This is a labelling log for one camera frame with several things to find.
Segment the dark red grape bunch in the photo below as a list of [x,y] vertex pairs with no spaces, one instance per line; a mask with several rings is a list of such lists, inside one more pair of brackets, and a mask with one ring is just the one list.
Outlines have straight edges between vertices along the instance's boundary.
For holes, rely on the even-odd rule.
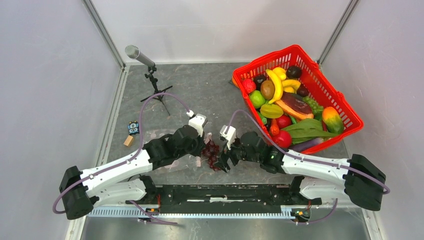
[[205,144],[205,147],[203,148],[203,150],[201,151],[202,156],[207,159],[209,168],[214,170],[215,172],[221,170],[219,167],[216,166],[216,163],[218,162],[219,150],[220,150],[220,147],[217,144],[215,144],[213,140],[209,140]]

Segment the clear zip top bag pink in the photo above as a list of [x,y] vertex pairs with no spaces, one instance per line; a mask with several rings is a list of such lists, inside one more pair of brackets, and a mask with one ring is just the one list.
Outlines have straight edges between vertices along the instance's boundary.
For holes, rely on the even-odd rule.
[[206,147],[204,136],[189,125],[178,128],[174,133],[165,134],[160,138],[150,140],[142,147],[149,155],[148,162],[152,170],[170,166],[176,160],[191,155],[201,156]]

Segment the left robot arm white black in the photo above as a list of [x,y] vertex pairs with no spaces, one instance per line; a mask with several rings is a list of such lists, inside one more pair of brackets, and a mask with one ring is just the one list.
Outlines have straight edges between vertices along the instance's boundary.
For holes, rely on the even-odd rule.
[[75,165],[69,167],[59,185],[53,212],[76,220],[101,205],[138,200],[153,203],[157,198],[154,187],[141,179],[127,183],[124,180],[172,165],[187,155],[200,156],[205,147],[204,135],[202,126],[184,125],[175,133],[152,139],[133,153],[105,165],[83,170]]

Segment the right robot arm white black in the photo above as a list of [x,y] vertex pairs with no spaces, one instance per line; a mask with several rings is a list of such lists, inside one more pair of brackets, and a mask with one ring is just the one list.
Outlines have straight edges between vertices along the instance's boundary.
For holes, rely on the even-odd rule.
[[235,166],[240,161],[258,163],[271,174],[295,175],[289,199],[295,204],[314,199],[348,199],[356,206],[381,209],[386,175],[365,156],[326,158],[302,154],[292,149],[280,149],[265,143],[256,132],[237,137],[235,131],[220,133],[225,147],[215,164],[227,172],[228,161]]

